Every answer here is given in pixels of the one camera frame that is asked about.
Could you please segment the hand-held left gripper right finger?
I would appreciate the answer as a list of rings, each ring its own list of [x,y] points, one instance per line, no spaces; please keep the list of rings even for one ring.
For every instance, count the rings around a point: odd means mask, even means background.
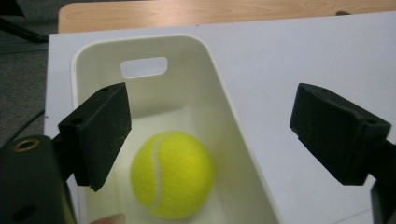
[[[308,151],[343,185],[362,185],[372,175],[396,187],[396,147],[391,124],[319,86],[298,85],[290,128]]]

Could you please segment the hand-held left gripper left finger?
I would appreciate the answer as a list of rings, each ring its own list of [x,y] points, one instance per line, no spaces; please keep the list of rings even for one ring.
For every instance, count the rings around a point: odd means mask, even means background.
[[[98,90],[58,125],[53,139],[61,177],[99,190],[132,129],[126,85]]]

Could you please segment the yellow tennis ball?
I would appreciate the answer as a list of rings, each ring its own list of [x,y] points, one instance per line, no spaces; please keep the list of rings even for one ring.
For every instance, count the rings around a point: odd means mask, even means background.
[[[208,150],[177,131],[157,133],[134,156],[130,178],[136,199],[151,214],[184,218],[205,203],[215,181]]]

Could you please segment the white plastic bin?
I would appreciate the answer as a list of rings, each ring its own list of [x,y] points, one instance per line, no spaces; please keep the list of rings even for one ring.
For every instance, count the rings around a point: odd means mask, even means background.
[[[107,40],[82,48],[72,62],[73,105],[97,90],[127,86],[132,130],[99,191],[79,189],[81,224],[122,213],[126,224],[280,224],[281,218],[239,128],[233,105],[204,43],[188,35]],[[140,146],[156,133],[178,130],[209,150],[216,182],[194,214],[152,215],[134,196],[129,171]]]

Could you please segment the white board sheet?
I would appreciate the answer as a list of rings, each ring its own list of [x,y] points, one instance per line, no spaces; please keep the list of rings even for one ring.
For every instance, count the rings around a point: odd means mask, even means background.
[[[396,12],[52,35],[46,134],[76,107],[72,62],[82,48],[163,35],[207,47],[280,224],[373,224],[369,187],[334,179],[290,129],[290,115],[298,85],[314,84],[388,121],[396,142]]]

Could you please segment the black tripod stand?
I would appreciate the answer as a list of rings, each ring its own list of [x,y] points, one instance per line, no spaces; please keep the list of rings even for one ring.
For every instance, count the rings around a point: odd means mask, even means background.
[[[49,37],[24,28],[15,22],[0,17],[0,30],[15,35],[32,43],[48,43]]]

